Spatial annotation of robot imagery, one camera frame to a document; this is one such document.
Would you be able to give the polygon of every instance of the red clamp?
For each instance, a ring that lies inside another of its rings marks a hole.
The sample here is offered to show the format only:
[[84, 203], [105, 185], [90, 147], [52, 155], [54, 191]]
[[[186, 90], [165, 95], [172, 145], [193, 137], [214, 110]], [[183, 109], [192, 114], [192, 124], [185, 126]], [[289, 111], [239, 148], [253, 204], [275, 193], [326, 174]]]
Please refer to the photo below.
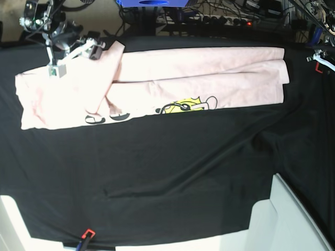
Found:
[[86, 239], [88, 233], [91, 233], [90, 239], [92, 239], [95, 235], [95, 232], [92, 229], [87, 229], [86, 232], [82, 235], [82, 239]]
[[316, 62], [316, 66], [315, 66], [315, 71], [317, 71], [318, 73], [323, 73], [323, 71], [319, 70], [319, 62]]

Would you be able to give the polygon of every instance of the cartoon print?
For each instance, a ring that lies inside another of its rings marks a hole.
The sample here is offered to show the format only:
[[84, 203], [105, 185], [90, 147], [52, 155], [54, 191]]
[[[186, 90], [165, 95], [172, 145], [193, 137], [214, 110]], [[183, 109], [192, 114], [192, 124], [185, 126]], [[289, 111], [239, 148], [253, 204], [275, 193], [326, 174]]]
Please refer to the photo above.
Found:
[[[130, 116], [129, 113], [122, 113], [122, 114], [114, 114], [109, 117], [115, 121], [123, 121], [123, 120], [128, 119], [129, 116]], [[85, 118], [85, 122], [87, 124], [103, 124], [106, 122], [106, 119], [103, 117], [92, 117], [92, 116], [87, 115]]]
[[167, 104], [162, 108], [158, 108], [156, 109], [156, 113], [166, 114], [186, 111], [213, 110], [216, 108], [217, 104], [218, 100], [214, 96], [207, 98], [205, 102], [202, 102], [200, 97], [196, 99], [186, 98]]
[[109, 116], [111, 119], [116, 120], [116, 121], [123, 121], [128, 119], [130, 116], [129, 113], [122, 113], [122, 114], [117, 114], [117, 115], [113, 115], [113, 116]]
[[[158, 114], [166, 114], [166, 113], [177, 113], [177, 112], [186, 112], [186, 111], [202, 111], [202, 110], [214, 110], [217, 107], [218, 100], [214, 96], [210, 96], [206, 99], [205, 102], [202, 102], [201, 99], [204, 98], [197, 97], [196, 99], [193, 98], [186, 98], [176, 102], [172, 102], [163, 106], [162, 108], [156, 109], [156, 113]], [[121, 114], [114, 114], [109, 116], [114, 121], [125, 121], [130, 119], [129, 113], [121, 113]], [[85, 118], [86, 123], [88, 124], [103, 124], [106, 122], [106, 118], [98, 117], [98, 116], [86, 116]]]

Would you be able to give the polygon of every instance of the folded pink t-shirt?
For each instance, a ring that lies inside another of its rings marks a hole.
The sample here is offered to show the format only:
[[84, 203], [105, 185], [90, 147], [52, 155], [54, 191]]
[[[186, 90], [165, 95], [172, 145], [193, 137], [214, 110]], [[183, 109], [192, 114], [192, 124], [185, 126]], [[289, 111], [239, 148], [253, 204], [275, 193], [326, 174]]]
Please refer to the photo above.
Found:
[[16, 76], [23, 130], [63, 129], [145, 115], [282, 103], [289, 83], [284, 49], [227, 47], [124, 53], [115, 42], [99, 60], [46, 66]]

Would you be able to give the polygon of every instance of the black cloth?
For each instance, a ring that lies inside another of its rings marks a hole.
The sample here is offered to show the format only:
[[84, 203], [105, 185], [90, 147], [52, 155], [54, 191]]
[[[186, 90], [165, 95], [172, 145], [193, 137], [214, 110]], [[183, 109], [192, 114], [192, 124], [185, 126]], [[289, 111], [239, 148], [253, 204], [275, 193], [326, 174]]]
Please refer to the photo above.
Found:
[[[120, 41], [127, 52], [268, 45]], [[247, 229], [279, 172], [333, 242], [334, 80], [306, 61], [312, 53], [286, 47], [283, 104], [22, 131], [14, 76], [47, 64], [47, 53], [0, 50], [0, 194], [16, 200], [32, 237], [76, 242], [89, 227], [98, 246], [161, 244]]]

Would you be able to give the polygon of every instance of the blue object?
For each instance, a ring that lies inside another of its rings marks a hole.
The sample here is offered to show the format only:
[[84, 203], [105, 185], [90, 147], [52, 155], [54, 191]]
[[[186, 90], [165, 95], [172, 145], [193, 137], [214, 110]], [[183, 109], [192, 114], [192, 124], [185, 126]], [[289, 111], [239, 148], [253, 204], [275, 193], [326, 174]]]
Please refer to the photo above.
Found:
[[315, 32], [314, 32], [314, 34], [313, 34], [312, 40], [309, 41], [307, 43], [307, 45], [308, 46], [314, 46], [314, 45], [316, 45], [319, 42], [319, 40], [320, 40], [321, 34], [322, 34], [322, 29], [319, 28], [319, 27], [317, 27], [316, 30], [315, 30]]
[[79, 242], [79, 244], [77, 245], [77, 248], [75, 249], [75, 251], [79, 251], [79, 249], [82, 247], [82, 243]]
[[191, 7], [196, 0], [116, 0], [123, 7]]

